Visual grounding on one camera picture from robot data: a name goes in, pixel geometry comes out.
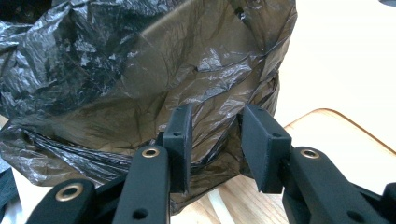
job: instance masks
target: black plastic bag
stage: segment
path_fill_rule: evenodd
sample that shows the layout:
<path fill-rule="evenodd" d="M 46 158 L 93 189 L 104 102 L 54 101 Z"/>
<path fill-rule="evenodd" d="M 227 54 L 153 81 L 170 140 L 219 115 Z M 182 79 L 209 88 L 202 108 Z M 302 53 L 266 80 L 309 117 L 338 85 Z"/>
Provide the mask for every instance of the black plastic bag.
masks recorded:
<path fill-rule="evenodd" d="M 40 186 L 99 186 L 194 104 L 191 192 L 172 195 L 176 213 L 249 174 L 237 115 L 275 113 L 296 18 L 293 0 L 60 0 L 33 24 L 0 21 L 2 157 Z"/>

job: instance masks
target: white surface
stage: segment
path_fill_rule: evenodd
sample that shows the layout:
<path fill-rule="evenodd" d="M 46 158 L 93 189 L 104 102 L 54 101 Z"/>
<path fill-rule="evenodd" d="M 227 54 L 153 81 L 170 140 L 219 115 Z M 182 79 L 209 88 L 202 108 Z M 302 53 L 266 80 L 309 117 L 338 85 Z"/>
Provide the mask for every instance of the white surface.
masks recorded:
<path fill-rule="evenodd" d="M 216 215 L 218 216 L 220 223 L 234 224 L 235 222 L 233 221 L 233 218 L 231 217 L 227 206 L 221 199 L 219 189 L 214 189 L 207 193 L 207 195 L 209 196 L 209 200 L 212 203 L 213 208 L 215 209 Z"/>
<path fill-rule="evenodd" d="M 377 0 L 297 0 L 299 18 L 280 67 L 276 119 L 316 108 L 355 120 L 392 148 L 396 137 L 396 7 Z"/>

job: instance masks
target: black object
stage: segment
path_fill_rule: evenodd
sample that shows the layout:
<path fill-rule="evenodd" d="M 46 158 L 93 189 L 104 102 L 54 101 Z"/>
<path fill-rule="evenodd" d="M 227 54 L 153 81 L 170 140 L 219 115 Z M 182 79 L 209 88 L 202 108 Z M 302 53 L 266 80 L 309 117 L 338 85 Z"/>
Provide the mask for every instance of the black object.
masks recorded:
<path fill-rule="evenodd" d="M 242 123 L 242 149 L 263 193 L 281 193 L 280 160 L 290 153 L 291 137 L 264 109 L 247 105 Z"/>
<path fill-rule="evenodd" d="M 64 181 L 47 193 L 26 223 L 88 223 L 93 216 L 94 195 L 94 185 L 89 180 Z"/>
<path fill-rule="evenodd" d="M 190 187 L 192 150 L 192 105 L 183 105 L 172 113 L 163 133 L 163 147 L 170 161 L 171 192 L 184 193 Z"/>
<path fill-rule="evenodd" d="M 250 125 L 243 126 L 243 141 L 247 142 L 242 145 L 259 190 L 264 193 L 278 191 L 279 182 L 285 187 L 283 204 L 290 223 L 396 223 L 396 183 L 387 185 L 382 197 L 352 185 L 324 153 L 310 147 L 292 148 L 290 137 L 257 106 L 246 107 L 244 122 Z M 104 208 L 109 207 L 118 207 L 113 223 L 169 222 L 168 180 L 184 183 L 184 179 L 171 179 L 168 162 L 173 158 L 170 154 L 168 157 L 166 148 L 149 146 L 136 153 L 119 203 L 117 197 L 121 191 L 121 179 L 96 191 L 96 199 L 93 199 L 96 206 L 91 207 L 91 210 L 97 213 L 91 223 L 110 223 L 112 213 L 103 216 L 104 210 L 109 211 Z M 53 195 L 47 195 L 43 200 L 45 203 L 41 203 L 45 206 L 38 206 L 36 210 L 49 209 L 53 202 L 48 200 L 54 200 Z M 70 213 L 69 216 L 76 216 L 76 213 Z M 43 216 L 36 223 L 51 222 Z"/>
<path fill-rule="evenodd" d="M 35 23 L 51 7 L 51 0 L 0 0 L 0 21 Z"/>
<path fill-rule="evenodd" d="M 16 197 L 18 197 L 18 190 L 14 174 L 12 174 L 11 168 L 8 168 L 0 172 L 0 222 L 6 212 L 7 203 Z"/>
<path fill-rule="evenodd" d="M 275 113 L 296 19 L 294 0 L 53 0 L 35 22 L 0 19 L 2 156 L 38 186 L 99 187 L 192 103 L 191 182 L 183 194 L 188 183 L 171 181 L 176 214 L 250 175 L 238 117 L 246 104 Z"/>

